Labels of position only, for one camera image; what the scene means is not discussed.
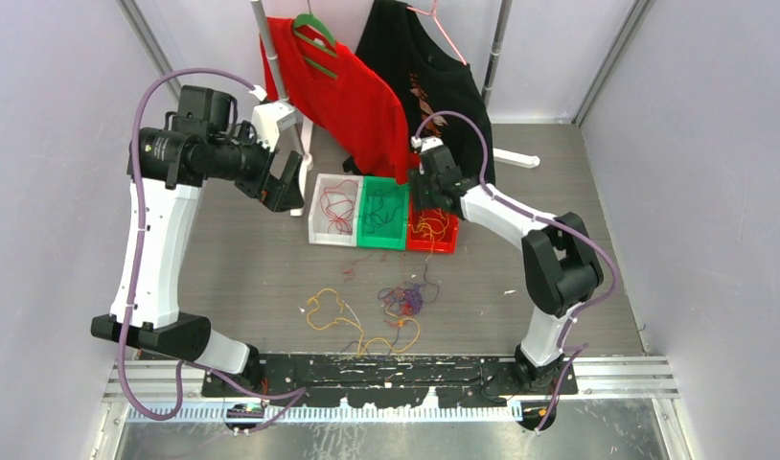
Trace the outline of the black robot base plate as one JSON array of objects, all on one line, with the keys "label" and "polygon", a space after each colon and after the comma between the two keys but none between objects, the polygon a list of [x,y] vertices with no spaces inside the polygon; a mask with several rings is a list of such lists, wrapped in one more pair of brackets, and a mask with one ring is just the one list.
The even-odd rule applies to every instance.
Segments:
[{"label": "black robot base plate", "polygon": [[264,354],[269,396],[304,387],[298,404],[332,408],[413,408],[428,395],[438,408],[497,407],[513,397],[550,398],[556,382],[527,383],[509,356]]}]

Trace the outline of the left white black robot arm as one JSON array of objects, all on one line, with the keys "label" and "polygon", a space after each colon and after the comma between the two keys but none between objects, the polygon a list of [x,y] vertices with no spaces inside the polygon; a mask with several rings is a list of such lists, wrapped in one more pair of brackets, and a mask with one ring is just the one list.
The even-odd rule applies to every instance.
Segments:
[{"label": "left white black robot arm", "polygon": [[207,180],[230,181],[272,212],[303,206],[301,154],[289,154],[281,175],[270,171],[280,134],[295,120],[291,105],[268,100],[241,120],[232,95],[187,85],[163,127],[141,128],[123,275],[110,312],[93,318],[92,336],[118,342],[132,306],[126,345],[224,372],[242,396],[260,389],[258,349],[214,330],[205,316],[181,311],[179,272]]}]

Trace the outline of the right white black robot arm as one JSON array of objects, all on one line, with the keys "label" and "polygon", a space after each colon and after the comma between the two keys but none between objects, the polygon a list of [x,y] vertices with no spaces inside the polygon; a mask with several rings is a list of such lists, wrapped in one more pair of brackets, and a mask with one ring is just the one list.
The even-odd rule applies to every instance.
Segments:
[{"label": "right white black robot arm", "polygon": [[540,213],[469,176],[445,146],[418,149],[408,172],[416,209],[438,209],[494,232],[519,250],[526,291],[534,304],[528,331],[516,346],[512,372],[527,393],[541,392],[566,356],[565,337],[575,315],[604,281],[584,222],[573,213]]}]

